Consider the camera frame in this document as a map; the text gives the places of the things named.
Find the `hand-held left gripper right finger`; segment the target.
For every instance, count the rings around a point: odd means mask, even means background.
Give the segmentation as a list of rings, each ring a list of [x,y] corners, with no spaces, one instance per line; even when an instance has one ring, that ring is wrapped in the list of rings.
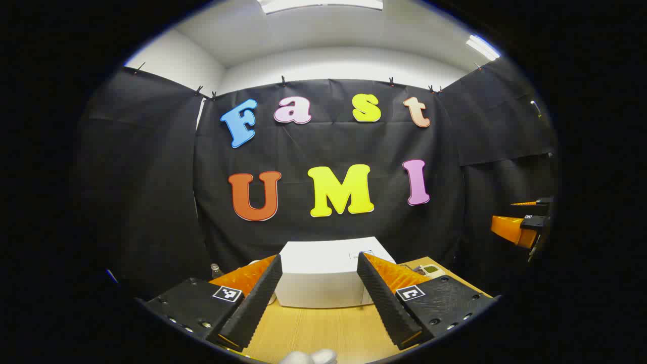
[[[451,275],[426,277],[366,252],[358,255],[357,273],[400,350],[448,336],[500,300]]]

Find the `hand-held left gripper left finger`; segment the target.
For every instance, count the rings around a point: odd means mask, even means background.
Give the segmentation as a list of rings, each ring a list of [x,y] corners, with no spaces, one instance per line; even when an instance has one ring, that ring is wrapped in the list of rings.
[[[185,279],[141,304],[195,339],[241,352],[250,345],[283,274],[279,254],[205,281]]]

